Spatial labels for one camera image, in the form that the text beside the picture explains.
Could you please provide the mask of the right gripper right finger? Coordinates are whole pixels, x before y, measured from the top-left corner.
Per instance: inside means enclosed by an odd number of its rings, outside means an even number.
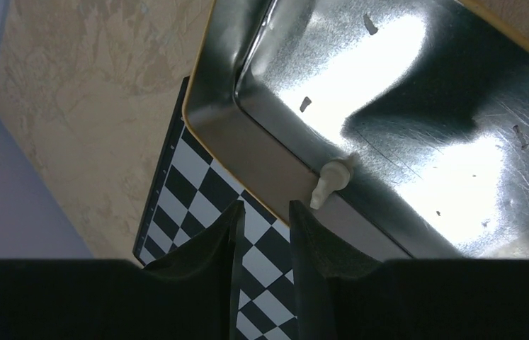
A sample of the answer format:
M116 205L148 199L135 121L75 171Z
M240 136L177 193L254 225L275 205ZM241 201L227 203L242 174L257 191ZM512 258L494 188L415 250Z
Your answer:
M529 339L529 260L378 261L289 205L301 339Z

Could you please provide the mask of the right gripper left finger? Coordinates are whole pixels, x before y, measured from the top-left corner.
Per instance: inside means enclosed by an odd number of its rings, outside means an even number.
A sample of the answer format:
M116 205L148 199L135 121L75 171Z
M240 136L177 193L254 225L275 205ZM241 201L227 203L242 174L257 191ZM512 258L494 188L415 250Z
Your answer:
M0 259L0 339L234 339L245 209L140 268Z

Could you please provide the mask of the white knight chess piece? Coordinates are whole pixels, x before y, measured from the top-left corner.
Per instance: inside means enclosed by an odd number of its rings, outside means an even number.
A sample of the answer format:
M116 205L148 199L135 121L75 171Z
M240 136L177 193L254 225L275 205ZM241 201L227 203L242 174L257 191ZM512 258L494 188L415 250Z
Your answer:
M343 190L353 178L354 168L358 163L358 154L353 152L347 157L335 158L323 165L319 179L312 191L309 206L318 210L334 192Z

